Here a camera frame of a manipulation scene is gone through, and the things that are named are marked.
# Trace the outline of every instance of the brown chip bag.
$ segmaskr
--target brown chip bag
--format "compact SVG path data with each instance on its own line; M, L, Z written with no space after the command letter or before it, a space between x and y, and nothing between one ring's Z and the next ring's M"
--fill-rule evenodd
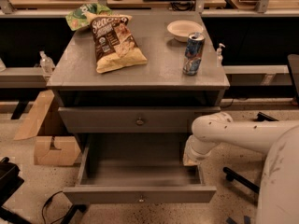
M147 63L147 58L127 28L131 16L95 15L90 12L85 16L93 32L98 73Z

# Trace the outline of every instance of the white bowl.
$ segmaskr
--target white bowl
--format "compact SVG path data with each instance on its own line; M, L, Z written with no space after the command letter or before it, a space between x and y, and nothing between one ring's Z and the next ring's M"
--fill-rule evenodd
M173 21L167 26L167 30L177 41L187 42L190 33L202 33L204 28L194 21Z

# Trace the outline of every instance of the green chip bag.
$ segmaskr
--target green chip bag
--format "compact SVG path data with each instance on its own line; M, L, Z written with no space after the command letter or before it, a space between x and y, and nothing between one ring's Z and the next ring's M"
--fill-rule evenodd
M84 15L84 13L87 11L91 12L92 14L112 14L112 11L109 7L100 4L84 4L76 10L70 12L65 17L67 24L72 31L89 26L86 16Z

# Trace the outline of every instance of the cardboard box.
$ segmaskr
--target cardboard box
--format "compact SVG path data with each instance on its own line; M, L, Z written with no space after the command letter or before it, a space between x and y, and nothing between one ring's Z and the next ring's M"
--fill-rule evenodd
M38 94L14 140L35 138L34 163L73 165L80 154L75 137L67 132L51 90Z

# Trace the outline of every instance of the spray bottle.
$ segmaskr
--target spray bottle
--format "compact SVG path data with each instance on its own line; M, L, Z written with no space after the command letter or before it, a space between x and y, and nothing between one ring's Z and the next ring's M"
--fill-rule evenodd
M220 43L219 47L216 49L216 53L217 53L217 66L222 65L222 60L223 60L222 48L225 48L225 46L222 43Z
M39 51L40 54L40 66L43 68L45 73L51 74L53 72L53 69L55 68L55 64L53 62L53 59L51 57L48 57L45 54L45 51Z

